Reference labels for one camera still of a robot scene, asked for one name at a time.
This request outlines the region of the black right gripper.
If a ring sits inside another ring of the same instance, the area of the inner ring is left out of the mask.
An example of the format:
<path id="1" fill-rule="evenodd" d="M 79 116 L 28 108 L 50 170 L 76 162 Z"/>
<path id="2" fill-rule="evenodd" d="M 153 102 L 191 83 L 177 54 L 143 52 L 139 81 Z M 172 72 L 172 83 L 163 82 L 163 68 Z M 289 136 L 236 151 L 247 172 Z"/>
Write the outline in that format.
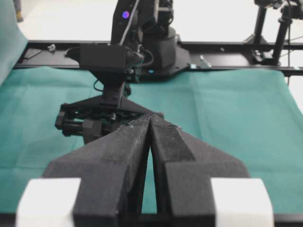
<path id="1" fill-rule="evenodd" d="M 142 211 L 150 114 L 164 114 L 129 100 L 130 93 L 125 82 L 105 85 L 100 96 L 60 107 L 55 127 L 83 137 L 85 146 L 52 160 L 43 177 L 81 179 L 73 209 L 77 227 L 117 227 L 124 215 Z"/>

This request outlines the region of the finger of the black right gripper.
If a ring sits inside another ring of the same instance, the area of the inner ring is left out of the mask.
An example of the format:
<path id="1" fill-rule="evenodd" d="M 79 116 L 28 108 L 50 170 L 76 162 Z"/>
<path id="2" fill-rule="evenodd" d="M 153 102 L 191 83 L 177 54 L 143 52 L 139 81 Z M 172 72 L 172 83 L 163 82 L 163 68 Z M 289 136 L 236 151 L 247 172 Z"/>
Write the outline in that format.
<path id="1" fill-rule="evenodd" d="M 150 130 L 157 211 L 172 227 L 213 227 L 211 178 L 249 178 L 246 166 L 156 115 Z"/>

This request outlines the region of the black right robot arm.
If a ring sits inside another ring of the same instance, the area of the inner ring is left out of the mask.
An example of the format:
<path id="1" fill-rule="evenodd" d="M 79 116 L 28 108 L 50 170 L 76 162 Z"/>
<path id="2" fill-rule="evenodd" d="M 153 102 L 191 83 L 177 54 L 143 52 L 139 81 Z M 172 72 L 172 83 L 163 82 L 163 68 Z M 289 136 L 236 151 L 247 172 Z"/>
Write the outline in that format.
<path id="1" fill-rule="evenodd" d="M 44 173 L 82 180 L 77 226 L 213 227 L 211 180 L 249 176 L 240 160 L 127 98 L 129 82 L 163 55 L 158 44 L 175 55 L 172 19 L 170 0 L 120 0 L 110 44 L 80 44 L 66 53 L 104 86 L 100 96 L 61 106 L 56 128 L 85 145 Z"/>

